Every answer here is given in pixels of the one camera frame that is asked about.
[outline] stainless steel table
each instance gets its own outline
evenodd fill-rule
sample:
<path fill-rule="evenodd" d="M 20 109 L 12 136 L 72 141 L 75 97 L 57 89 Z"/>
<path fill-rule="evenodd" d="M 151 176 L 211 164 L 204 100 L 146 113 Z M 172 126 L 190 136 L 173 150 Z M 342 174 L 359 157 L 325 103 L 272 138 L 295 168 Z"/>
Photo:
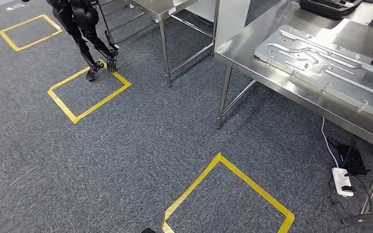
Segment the stainless steel table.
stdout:
<path fill-rule="evenodd" d="M 194 58 L 198 57 L 200 54 L 205 52 L 208 49 L 211 50 L 211 54 L 214 54 L 215 52 L 215 39 L 217 34 L 217 26 L 218 26 L 218 14 L 220 10 L 220 0 L 216 0 L 215 5 L 215 12 L 214 12 L 214 29 L 213 33 L 209 34 L 205 32 L 204 30 L 198 28 L 197 26 L 175 16 L 176 13 L 184 10 L 185 8 L 199 2 L 199 0 L 124 0 L 125 4 L 133 5 L 138 7 L 143 13 L 140 13 L 136 15 L 135 17 L 123 22 L 122 24 L 115 26 L 113 28 L 108 27 L 108 23 L 106 22 L 105 15 L 102 11 L 102 6 L 112 3 L 114 0 L 107 0 L 106 2 L 99 3 L 98 2 L 98 8 L 101 13 L 103 22 L 106 27 L 106 36 L 108 38 L 108 41 L 110 44 L 114 44 L 111 32 L 121 28 L 122 26 L 136 20 L 137 18 L 140 18 L 141 16 L 148 14 L 152 17 L 152 19 L 159 21 L 159 29 L 161 31 L 161 39 L 162 39 L 162 49 L 163 49 L 163 55 L 164 55 L 164 65 L 165 65 L 165 77 L 167 80 L 167 86 L 171 86 L 171 74 L 179 70 L 181 67 L 186 65 L 188 62 L 192 61 Z M 172 17 L 176 19 L 177 21 L 192 27 L 193 29 L 201 32 L 202 34 L 209 36 L 212 38 L 212 42 L 205 46 L 203 49 L 198 51 L 196 54 L 190 56 L 185 61 L 183 61 L 181 64 L 177 65 L 175 68 L 170 69 L 169 62 L 168 62 L 168 50 L 167 50 L 167 39 L 165 35 L 165 19 L 168 17 Z"/>
<path fill-rule="evenodd" d="M 258 82 L 373 144 L 373 115 L 360 111 L 254 56 L 255 48 L 282 25 L 289 25 L 369 57 L 373 52 L 373 28 L 347 19 L 326 19 L 300 9 L 297 3 L 283 0 L 217 48 L 215 57 L 225 63 L 227 68 L 216 128 L 220 129 L 222 116 Z M 253 81 L 225 107 L 232 69 L 251 77 Z M 373 217 L 373 212 L 368 212 L 370 198 L 373 197 L 373 182 L 369 193 L 370 196 L 365 198 L 359 215 L 345 218 L 345 223 L 361 222 Z"/>

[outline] power strip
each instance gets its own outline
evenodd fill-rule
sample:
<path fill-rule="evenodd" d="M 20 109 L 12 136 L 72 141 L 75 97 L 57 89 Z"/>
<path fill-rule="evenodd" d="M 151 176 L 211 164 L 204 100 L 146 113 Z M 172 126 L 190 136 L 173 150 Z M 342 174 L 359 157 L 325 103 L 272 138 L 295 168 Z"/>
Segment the power strip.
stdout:
<path fill-rule="evenodd" d="M 350 177 L 345 176 L 348 171 L 343 168 L 334 167 L 332 169 L 332 175 L 334 176 L 335 188 L 337 193 L 343 197 L 352 197 L 354 195 L 353 191 L 342 190 L 343 186 L 351 186 Z"/>

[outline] black robot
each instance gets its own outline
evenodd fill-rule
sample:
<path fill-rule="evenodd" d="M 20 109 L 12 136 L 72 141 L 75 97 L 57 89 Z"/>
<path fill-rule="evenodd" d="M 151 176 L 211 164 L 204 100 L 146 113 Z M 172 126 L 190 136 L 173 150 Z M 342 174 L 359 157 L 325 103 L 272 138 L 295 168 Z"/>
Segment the black robot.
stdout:
<path fill-rule="evenodd" d="M 112 47 L 109 50 L 96 33 L 95 25 L 99 21 L 99 16 L 93 6 L 98 3 L 98 0 L 47 0 L 47 2 L 52 6 L 53 16 L 73 37 L 81 50 L 81 55 L 89 64 L 90 70 L 86 74 L 86 79 L 92 81 L 98 70 L 103 68 L 103 63 L 94 61 L 82 36 L 89 40 L 95 49 L 107 59 L 108 70 L 110 72 L 116 71 L 118 47 L 109 43 Z"/>

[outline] yellow tape square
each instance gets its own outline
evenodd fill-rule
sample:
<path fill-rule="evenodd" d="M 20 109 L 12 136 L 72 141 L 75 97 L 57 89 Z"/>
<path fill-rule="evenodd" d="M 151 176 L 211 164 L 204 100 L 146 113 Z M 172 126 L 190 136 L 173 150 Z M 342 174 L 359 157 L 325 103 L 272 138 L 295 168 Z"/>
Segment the yellow tape square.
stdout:
<path fill-rule="evenodd" d="M 249 185 L 255 192 L 261 195 L 267 202 L 269 202 L 275 209 L 281 212 L 285 216 L 284 222 L 278 230 L 278 233 L 288 232 L 293 221 L 294 214 L 291 213 L 285 206 L 279 203 L 275 198 L 268 194 L 264 189 L 252 181 L 247 175 L 240 171 L 235 165 L 224 158 L 221 153 L 218 153 L 214 159 L 209 163 L 209 165 L 204 169 L 204 171 L 198 176 L 198 178 L 181 194 L 181 196 L 174 201 L 172 205 L 166 209 L 164 213 L 164 220 L 162 222 L 162 230 L 164 233 L 175 233 L 171 227 L 167 224 L 168 218 L 172 213 L 178 208 L 178 206 L 191 194 L 191 192 L 199 185 L 199 183 L 208 175 L 208 173 L 217 165 L 219 162 L 224 164 L 229 168 L 234 174 L 240 177 L 247 185 Z"/>
<path fill-rule="evenodd" d="M 19 27 L 19 26 L 21 26 L 21 25 L 23 25 L 23 24 L 26 24 L 26 23 L 29 23 L 29 22 L 31 22 L 31 21 L 34 21 L 34 20 L 36 20 L 36 19 L 39 19 L 39 18 L 44 18 L 48 23 L 50 23 L 57 31 L 56 32 L 54 32 L 54 33 L 52 33 L 52 34 L 50 34 L 50 35 L 48 35 L 48 36 L 45 36 L 44 38 L 42 38 L 42 39 L 39 39 L 39 40 L 37 40 L 37 41 L 35 41 L 35 42 L 32 42 L 32 43 L 30 43 L 30 44 L 27 44 L 27 45 L 25 45 L 25 46 L 22 46 L 22 47 L 18 47 L 18 46 L 16 46 L 15 45 L 15 43 L 8 37 L 8 35 L 6 35 L 6 31 L 9 31 L 9 30 L 11 30 L 11 29 L 13 29 L 13 28 L 16 28 L 16 27 Z M 22 22 L 22 23 L 19 23 L 19 24 L 17 24 L 17 25 L 14 25 L 14 26 L 12 26 L 12 27 L 9 27 L 9 28 L 6 28 L 6 29 L 3 29 L 3 30 L 1 30 L 0 31 L 0 35 L 3 37 L 3 39 L 15 50 L 15 51 L 21 51 L 21 50 L 24 50 L 24 49 L 26 49 L 26 48 L 29 48 L 30 46 L 32 46 L 32 45 L 36 45 L 37 43 L 39 43 L 39 42 L 42 42 L 42 41 L 44 41 L 44 40 L 46 40 L 46 39 L 48 39 L 48 38 L 50 38 L 50 37 L 53 37 L 54 35 L 56 35 L 56 34 L 59 34 L 60 32 L 62 32 L 62 29 L 61 29 L 61 27 L 59 27 L 55 22 L 53 22 L 46 14 L 43 14 L 43 15 L 40 15 L 40 16 L 36 16 L 36 17 L 34 17 L 34 18 L 31 18 L 31 19 L 28 19 L 28 20 L 26 20 L 26 21 L 24 21 L 24 22 Z"/>
<path fill-rule="evenodd" d="M 99 60 L 103 63 L 103 66 L 106 67 L 106 63 L 103 61 L 103 60 Z M 124 77 L 122 77 L 120 74 L 118 74 L 116 71 L 113 72 L 112 74 L 115 76 L 115 78 L 117 78 L 122 84 L 123 86 L 120 87 L 118 90 L 114 91 L 112 94 L 110 94 L 109 96 L 107 96 L 106 98 L 104 98 L 103 100 L 101 100 L 100 102 L 98 102 L 97 104 L 95 104 L 94 106 L 90 107 L 88 110 L 86 110 L 85 112 L 83 112 L 82 114 L 80 114 L 79 116 L 75 116 L 71 110 L 62 102 L 62 100 L 60 98 L 58 98 L 58 96 L 55 94 L 55 92 L 53 91 L 55 88 L 71 81 L 72 79 L 80 76 L 81 74 L 87 72 L 88 70 L 90 69 L 90 67 L 87 67 L 81 71 L 79 71 L 78 73 L 66 78 L 65 80 L 51 86 L 48 90 L 48 94 L 49 96 L 53 99 L 53 101 L 55 101 L 56 104 L 58 104 L 58 106 L 62 109 L 62 111 L 69 117 L 69 119 L 74 123 L 76 124 L 80 119 L 84 118 L 85 116 L 87 116 L 88 114 L 92 113 L 93 111 L 95 111 L 95 109 L 101 107 L 104 103 L 108 102 L 109 100 L 111 100 L 113 97 L 115 97 L 117 94 L 121 93 L 122 91 L 124 91 L 126 88 L 130 87 L 131 84 L 126 80 L 124 79 Z"/>

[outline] metal plate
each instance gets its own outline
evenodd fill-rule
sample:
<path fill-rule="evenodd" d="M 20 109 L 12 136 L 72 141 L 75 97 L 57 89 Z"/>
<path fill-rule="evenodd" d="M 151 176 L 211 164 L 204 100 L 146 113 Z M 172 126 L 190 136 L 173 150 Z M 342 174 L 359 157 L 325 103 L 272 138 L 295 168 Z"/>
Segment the metal plate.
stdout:
<path fill-rule="evenodd" d="M 255 56 L 362 111 L 373 115 L 371 58 L 296 30 L 278 28 Z"/>

